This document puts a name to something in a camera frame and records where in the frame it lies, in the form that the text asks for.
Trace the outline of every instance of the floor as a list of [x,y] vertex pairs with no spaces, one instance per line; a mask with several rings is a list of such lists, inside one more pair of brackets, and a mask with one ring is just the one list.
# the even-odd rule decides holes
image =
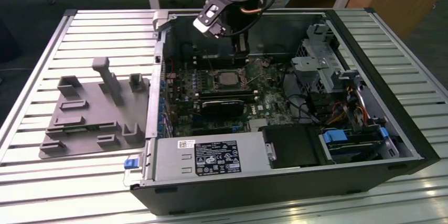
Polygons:
[[[161,0],[163,8],[201,8],[205,0]],[[149,0],[0,0],[0,19],[22,47],[22,56],[0,63],[0,124],[27,82],[67,9],[145,9]],[[409,41],[411,50],[448,88],[448,0],[439,0]]]

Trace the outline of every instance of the motherboard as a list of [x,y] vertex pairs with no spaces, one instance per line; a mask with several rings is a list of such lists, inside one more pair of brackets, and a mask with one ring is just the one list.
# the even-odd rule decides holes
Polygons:
[[263,56],[243,63],[198,56],[179,68],[175,61],[169,64],[174,136],[255,132],[293,123],[282,87],[285,64]]

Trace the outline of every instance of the slotted aluminum surface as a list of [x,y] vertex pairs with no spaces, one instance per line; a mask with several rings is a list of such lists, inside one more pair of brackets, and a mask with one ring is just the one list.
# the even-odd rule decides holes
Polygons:
[[126,78],[151,78],[151,10],[79,11],[61,25],[47,64],[5,141],[0,167],[0,223],[441,223],[448,221],[448,105],[446,90],[415,61],[387,27],[365,10],[339,10],[394,93],[443,160],[370,192],[263,206],[157,217],[123,184],[123,161],[141,150],[41,160],[39,144],[59,96],[58,78],[99,81],[95,56],[111,58]]

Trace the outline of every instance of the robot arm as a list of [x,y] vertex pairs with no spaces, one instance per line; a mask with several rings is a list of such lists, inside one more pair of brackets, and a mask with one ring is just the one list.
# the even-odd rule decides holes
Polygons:
[[207,36],[230,37],[235,55],[247,55],[250,52],[249,30],[269,8],[285,7],[289,1],[207,0],[194,25]]

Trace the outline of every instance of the copper tube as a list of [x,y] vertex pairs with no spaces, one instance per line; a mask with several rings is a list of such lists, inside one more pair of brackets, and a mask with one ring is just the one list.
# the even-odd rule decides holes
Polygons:
[[254,10],[247,10],[246,8],[241,8],[242,13],[245,14],[258,14],[262,12],[262,8],[254,9]]

